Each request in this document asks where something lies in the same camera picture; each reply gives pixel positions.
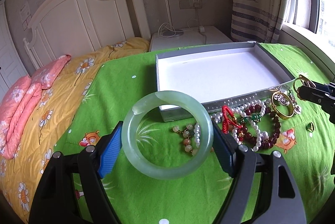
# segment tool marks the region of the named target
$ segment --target wall outlet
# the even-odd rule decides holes
[[[180,9],[201,9],[201,0],[179,0]]]

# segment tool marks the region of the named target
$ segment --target screw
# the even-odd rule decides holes
[[[56,151],[53,155],[52,155],[52,157],[54,157],[54,158],[59,158],[61,156],[61,153],[59,152],[59,151]]]
[[[246,145],[239,145],[238,149],[243,151],[243,152],[247,152],[248,151],[248,147]]]
[[[95,150],[95,146],[93,146],[93,145],[89,145],[88,147],[86,147],[86,151],[87,152],[93,152]]]
[[[277,157],[277,158],[280,158],[280,157],[281,157],[281,153],[280,153],[278,150],[275,150],[275,151],[273,152],[273,155],[274,155],[275,157]]]

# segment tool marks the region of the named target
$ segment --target blue gripper pad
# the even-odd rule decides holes
[[[110,139],[105,150],[101,154],[100,167],[98,170],[98,174],[101,178],[104,178],[112,171],[116,159],[118,158],[118,154],[122,148],[121,130],[122,124],[118,123],[112,132],[112,138]]]

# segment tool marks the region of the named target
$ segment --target nightstand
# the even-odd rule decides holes
[[[195,45],[204,45],[205,36],[201,35],[197,30],[198,28],[184,28],[184,34],[178,37],[165,38],[158,36],[155,33],[151,37],[150,49],[149,51],[169,49],[175,47],[184,47],[184,46],[195,46]],[[228,43],[232,42],[225,34],[219,31],[215,26],[205,27],[206,44],[219,44],[219,43]]]

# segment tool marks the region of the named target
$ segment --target white polka dot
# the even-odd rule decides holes
[[[170,221],[168,221],[167,219],[165,218],[162,218],[160,221],[159,221],[159,224],[169,224]]]

